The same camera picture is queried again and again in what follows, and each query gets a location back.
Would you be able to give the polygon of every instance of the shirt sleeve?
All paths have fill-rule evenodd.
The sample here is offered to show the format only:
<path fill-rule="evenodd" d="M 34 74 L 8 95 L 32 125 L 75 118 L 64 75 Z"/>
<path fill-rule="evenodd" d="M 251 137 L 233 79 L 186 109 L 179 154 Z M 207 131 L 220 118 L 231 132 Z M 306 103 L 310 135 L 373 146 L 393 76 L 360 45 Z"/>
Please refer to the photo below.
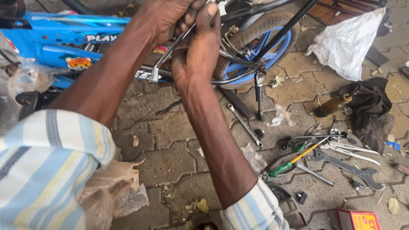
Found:
<path fill-rule="evenodd" d="M 109 129 L 78 113 L 20 121 L 0 138 L 0 228 L 85 229 L 82 189 L 115 151 Z"/>
<path fill-rule="evenodd" d="M 260 178 L 249 193 L 222 213 L 234 230 L 290 229 L 287 220 L 283 218 L 277 198 Z"/>

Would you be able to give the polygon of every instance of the brown cloth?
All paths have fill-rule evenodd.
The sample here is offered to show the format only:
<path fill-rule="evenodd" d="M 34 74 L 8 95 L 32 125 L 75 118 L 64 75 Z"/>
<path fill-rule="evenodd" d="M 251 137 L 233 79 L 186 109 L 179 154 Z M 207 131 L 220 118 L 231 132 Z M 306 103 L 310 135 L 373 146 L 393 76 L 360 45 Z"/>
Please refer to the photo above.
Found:
<path fill-rule="evenodd" d="M 380 154 L 384 152 L 384 142 L 395 123 L 395 117 L 389 113 L 392 103 L 385 93 L 387 83 L 388 79 L 374 77 L 342 86 L 331 95 L 339 97 L 344 93 L 359 91 L 347 104 L 355 110 L 355 132 L 361 141 Z"/>

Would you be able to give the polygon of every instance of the tiger sticker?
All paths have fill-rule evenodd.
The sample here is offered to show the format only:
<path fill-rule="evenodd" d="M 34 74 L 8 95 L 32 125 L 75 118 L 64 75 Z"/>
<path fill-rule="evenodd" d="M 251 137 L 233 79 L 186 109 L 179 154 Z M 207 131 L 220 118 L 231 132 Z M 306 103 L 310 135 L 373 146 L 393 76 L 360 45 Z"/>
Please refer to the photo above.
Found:
<path fill-rule="evenodd" d="M 84 70 L 88 69 L 90 66 L 92 66 L 92 59 L 91 58 L 81 58 L 81 57 L 76 57 L 76 58 L 70 58 L 67 57 L 65 59 L 65 62 L 67 63 L 67 67 L 72 70 Z"/>

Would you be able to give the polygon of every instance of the red cardboard box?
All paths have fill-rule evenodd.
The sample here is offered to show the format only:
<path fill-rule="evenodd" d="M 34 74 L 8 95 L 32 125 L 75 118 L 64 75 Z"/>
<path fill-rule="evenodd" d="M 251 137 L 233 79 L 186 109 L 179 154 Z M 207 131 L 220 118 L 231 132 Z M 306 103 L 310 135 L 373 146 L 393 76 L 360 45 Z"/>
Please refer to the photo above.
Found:
<path fill-rule="evenodd" d="M 374 212 L 339 209 L 338 220 L 342 230 L 380 230 Z"/>

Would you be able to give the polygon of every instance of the brown glass bottle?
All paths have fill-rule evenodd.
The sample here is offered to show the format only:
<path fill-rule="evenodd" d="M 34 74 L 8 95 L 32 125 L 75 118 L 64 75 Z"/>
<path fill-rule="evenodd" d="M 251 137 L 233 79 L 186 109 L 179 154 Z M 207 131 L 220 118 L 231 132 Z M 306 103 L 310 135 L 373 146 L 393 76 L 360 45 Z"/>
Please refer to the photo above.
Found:
<path fill-rule="evenodd" d="M 348 93 L 331 98 L 329 101 L 322 104 L 315 109 L 314 113 L 317 117 L 326 117 L 346 107 L 346 104 L 352 100 L 352 96 L 356 95 L 358 91 L 354 91 L 351 95 Z"/>

